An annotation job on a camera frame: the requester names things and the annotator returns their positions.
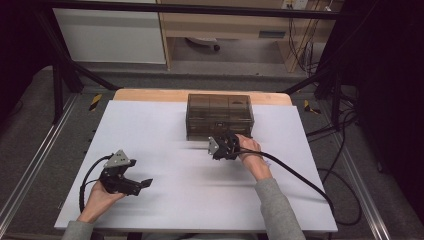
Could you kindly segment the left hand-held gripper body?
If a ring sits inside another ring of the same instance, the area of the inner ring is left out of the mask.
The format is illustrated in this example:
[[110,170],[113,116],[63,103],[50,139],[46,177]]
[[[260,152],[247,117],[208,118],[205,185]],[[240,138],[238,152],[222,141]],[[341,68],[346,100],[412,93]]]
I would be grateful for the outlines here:
[[100,181],[108,193],[138,196],[141,182],[127,179],[124,174],[130,168],[130,160],[122,149],[114,153],[103,165]]

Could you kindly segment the white board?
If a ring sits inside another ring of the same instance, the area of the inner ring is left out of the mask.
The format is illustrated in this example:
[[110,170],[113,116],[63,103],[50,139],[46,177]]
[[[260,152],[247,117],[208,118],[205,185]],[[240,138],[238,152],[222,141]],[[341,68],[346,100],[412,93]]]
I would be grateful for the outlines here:
[[[252,135],[277,157],[270,169],[306,232],[334,232],[333,214],[294,106],[256,105]],[[99,229],[142,232],[260,232],[264,221],[255,180],[237,160],[213,159],[205,141],[187,141],[186,105],[111,101],[55,226],[79,215],[83,179],[100,175],[95,161],[122,149],[137,160],[126,177],[152,179],[138,196],[117,202],[96,223]]]

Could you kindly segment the smoky transparent drawer box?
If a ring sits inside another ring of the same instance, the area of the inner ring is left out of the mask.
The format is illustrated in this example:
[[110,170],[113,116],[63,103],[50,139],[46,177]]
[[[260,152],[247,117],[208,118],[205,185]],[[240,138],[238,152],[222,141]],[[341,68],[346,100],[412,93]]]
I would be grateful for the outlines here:
[[189,94],[186,111],[186,136],[227,131],[251,136],[255,120],[248,95]]

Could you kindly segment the white power strip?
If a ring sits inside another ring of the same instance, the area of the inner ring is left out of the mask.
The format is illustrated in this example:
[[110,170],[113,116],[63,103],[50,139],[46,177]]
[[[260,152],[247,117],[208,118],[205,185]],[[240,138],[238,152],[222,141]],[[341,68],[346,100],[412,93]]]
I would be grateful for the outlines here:
[[305,10],[308,0],[283,0],[283,9]]

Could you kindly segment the black metal stand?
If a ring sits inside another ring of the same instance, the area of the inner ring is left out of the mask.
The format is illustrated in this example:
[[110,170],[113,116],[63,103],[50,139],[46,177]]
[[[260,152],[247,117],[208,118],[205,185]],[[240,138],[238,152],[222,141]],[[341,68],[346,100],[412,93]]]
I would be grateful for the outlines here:
[[333,126],[339,130],[339,107],[341,100],[341,77],[339,71],[334,67],[324,67],[318,70],[313,76],[297,83],[285,90],[282,93],[291,95],[304,87],[317,83],[318,86],[314,92],[314,96],[318,100],[324,100],[328,96],[331,97],[331,118]]
[[43,36],[46,37],[48,51],[52,60],[53,89],[54,89],[54,119],[56,124],[64,115],[63,85],[66,85],[71,93],[80,93],[84,85],[79,77],[80,74],[105,87],[107,90],[119,90],[116,86],[75,62],[68,51],[65,40],[59,26],[53,21],[53,11],[40,7],[33,9],[33,15],[39,24]]

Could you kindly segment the aluminium rail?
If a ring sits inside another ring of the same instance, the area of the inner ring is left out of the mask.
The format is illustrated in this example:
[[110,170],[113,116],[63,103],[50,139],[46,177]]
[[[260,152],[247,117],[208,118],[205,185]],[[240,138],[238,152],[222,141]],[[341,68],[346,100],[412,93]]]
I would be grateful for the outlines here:
[[375,240],[391,240],[389,231],[377,209],[377,206],[365,185],[354,160],[347,148],[344,145],[341,148],[341,161],[343,163],[346,174],[353,185],[353,189],[359,198],[364,216],[368,222],[369,228]]
[[78,94],[70,95],[65,103],[65,106],[63,107],[62,116],[50,127],[46,137],[43,139],[40,147],[37,149],[37,152],[31,159],[29,166],[26,168],[17,186],[13,190],[11,196],[8,198],[5,206],[0,211],[0,235],[6,232],[8,226],[12,222],[12,219],[14,218],[27,192],[34,182],[35,177],[40,171],[45,159],[49,155],[50,150],[54,146],[56,139],[66,124],[78,98]]

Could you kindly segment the black curtain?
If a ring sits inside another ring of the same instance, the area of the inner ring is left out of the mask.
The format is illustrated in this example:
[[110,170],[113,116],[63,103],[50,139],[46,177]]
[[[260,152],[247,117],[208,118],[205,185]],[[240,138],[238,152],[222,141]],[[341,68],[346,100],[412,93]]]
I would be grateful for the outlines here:
[[345,0],[359,38],[343,73],[383,166],[424,221],[424,0]]
[[33,76],[51,64],[30,0],[0,0],[0,124]]

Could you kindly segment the white cabinet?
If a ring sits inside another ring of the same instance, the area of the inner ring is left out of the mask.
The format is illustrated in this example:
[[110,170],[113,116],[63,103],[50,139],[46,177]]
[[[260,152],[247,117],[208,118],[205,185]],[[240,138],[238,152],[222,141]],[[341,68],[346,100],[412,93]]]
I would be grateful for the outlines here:
[[55,9],[73,60],[165,64],[157,13]]

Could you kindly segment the yellow black tape strip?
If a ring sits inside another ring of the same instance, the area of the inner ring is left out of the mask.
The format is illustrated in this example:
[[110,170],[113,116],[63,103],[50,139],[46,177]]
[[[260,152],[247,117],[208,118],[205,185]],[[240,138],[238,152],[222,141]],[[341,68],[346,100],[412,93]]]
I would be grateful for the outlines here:
[[314,114],[321,114],[321,111],[319,109],[314,109],[310,106],[308,100],[304,100],[304,111],[305,112],[312,112]]
[[101,100],[101,98],[102,98],[102,94],[96,94],[94,96],[94,98],[93,98],[93,100],[92,100],[92,102],[89,106],[89,111],[95,111],[95,109],[96,109],[99,101]]

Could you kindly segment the wooden desk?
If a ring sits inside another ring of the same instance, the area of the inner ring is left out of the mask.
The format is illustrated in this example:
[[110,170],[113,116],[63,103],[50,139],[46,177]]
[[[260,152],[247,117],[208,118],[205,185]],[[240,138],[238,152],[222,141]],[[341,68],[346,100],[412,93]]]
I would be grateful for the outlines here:
[[[283,0],[156,0],[159,4],[186,4],[283,9]],[[305,10],[338,11],[340,0],[308,0]],[[163,38],[269,39],[277,42],[286,70],[293,72],[309,43],[325,43],[333,20],[161,13]]]

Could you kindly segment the wooden table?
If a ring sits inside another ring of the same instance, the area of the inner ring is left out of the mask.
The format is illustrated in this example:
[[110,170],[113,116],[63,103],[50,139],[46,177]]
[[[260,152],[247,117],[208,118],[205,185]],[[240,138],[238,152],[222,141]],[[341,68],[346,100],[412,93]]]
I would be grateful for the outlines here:
[[292,106],[289,95],[258,91],[209,91],[179,89],[119,89],[115,101],[186,102],[189,94],[248,95],[253,105]]

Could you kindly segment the white chair base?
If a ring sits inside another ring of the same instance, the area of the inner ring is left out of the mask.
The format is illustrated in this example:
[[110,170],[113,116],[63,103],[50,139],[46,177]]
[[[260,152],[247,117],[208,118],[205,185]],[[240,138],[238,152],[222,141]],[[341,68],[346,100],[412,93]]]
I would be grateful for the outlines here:
[[194,38],[187,37],[187,40],[194,44],[202,45],[202,46],[211,46],[215,51],[220,50],[220,46],[218,45],[218,41],[216,38]]

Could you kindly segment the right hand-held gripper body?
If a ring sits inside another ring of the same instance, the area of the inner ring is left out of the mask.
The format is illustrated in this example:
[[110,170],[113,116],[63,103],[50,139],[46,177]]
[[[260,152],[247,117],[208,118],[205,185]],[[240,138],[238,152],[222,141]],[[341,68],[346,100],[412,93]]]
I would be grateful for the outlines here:
[[235,160],[240,152],[239,138],[227,131],[219,136],[210,136],[208,154],[215,160]]

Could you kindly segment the black frame bar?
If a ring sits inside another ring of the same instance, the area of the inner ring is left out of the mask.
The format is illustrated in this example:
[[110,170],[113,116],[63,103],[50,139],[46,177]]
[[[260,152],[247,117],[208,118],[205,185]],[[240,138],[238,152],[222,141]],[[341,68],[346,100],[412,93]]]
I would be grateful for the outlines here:
[[105,1],[84,1],[84,0],[36,0],[36,1],[39,4],[46,7],[50,7],[50,8],[78,9],[78,10],[231,15],[231,16],[323,19],[323,20],[337,20],[339,18],[346,17],[346,14],[340,13],[340,12],[311,11],[311,10],[284,10],[284,9],[248,8],[248,7],[105,2]]

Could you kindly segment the person's right hand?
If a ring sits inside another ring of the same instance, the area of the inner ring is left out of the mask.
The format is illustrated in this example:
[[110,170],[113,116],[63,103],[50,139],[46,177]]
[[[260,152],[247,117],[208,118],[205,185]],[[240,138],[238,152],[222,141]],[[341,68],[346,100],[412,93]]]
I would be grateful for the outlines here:
[[261,151],[260,144],[254,139],[240,134],[237,134],[237,137],[239,139],[240,148],[251,151],[249,153],[239,155],[243,165],[250,171],[257,181],[271,178],[272,174],[269,166],[263,157],[259,155],[259,152]]

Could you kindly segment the person's left hand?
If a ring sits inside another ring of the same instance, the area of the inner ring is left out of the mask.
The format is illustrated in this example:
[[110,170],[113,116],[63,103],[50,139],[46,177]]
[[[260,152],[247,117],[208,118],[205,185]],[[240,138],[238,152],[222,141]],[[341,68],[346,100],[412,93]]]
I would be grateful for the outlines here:
[[78,217],[78,221],[94,223],[114,203],[125,197],[123,193],[108,193],[100,181],[91,189],[87,204]]

